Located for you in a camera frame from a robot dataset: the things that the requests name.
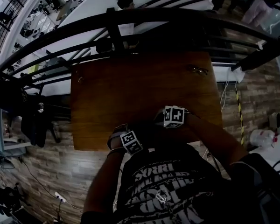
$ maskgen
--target pink pants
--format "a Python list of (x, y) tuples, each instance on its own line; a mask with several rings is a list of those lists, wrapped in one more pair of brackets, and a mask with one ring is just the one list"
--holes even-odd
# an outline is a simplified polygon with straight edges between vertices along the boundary
[(242, 21), (254, 27), (258, 27), (261, 21), (271, 13), (272, 8), (263, 0), (255, 0), (245, 13)]

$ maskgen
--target person's right arm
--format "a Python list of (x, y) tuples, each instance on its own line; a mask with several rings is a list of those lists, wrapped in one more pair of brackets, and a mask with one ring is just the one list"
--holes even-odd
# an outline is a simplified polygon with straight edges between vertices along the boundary
[(186, 116), (186, 125), (220, 161), (227, 172), (230, 171), (232, 163), (248, 154), (244, 147), (221, 127), (192, 114)]

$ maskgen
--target person's left arm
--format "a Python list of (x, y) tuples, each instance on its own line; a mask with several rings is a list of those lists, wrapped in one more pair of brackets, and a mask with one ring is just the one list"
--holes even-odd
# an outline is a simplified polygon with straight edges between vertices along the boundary
[[(114, 138), (111, 141), (111, 148), (117, 147), (122, 147), (120, 138)], [(93, 211), (103, 214), (112, 214), (119, 169), (124, 155), (125, 153), (121, 151), (111, 153), (107, 157), (89, 187), (83, 213)]]

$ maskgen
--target shirt sleeve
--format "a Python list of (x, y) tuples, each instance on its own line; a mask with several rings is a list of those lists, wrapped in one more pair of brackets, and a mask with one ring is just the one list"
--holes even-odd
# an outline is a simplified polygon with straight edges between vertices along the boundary
[(259, 154), (234, 163), (231, 180), (263, 223), (280, 223), (280, 175)]
[(111, 217), (108, 214), (96, 212), (96, 211), (87, 211), (83, 213), (81, 217), (81, 224), (101, 224), (101, 223), (112, 223)]

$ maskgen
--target forearm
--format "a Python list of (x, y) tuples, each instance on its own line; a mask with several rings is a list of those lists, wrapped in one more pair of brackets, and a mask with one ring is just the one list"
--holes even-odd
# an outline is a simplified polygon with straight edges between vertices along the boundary
[(226, 170), (229, 169), (231, 163), (240, 160), (248, 154), (240, 143), (221, 127), (200, 119), (195, 115), (187, 115), (186, 124)]
[(88, 190), (84, 212), (112, 213), (123, 157), (124, 153), (112, 153), (107, 157)]

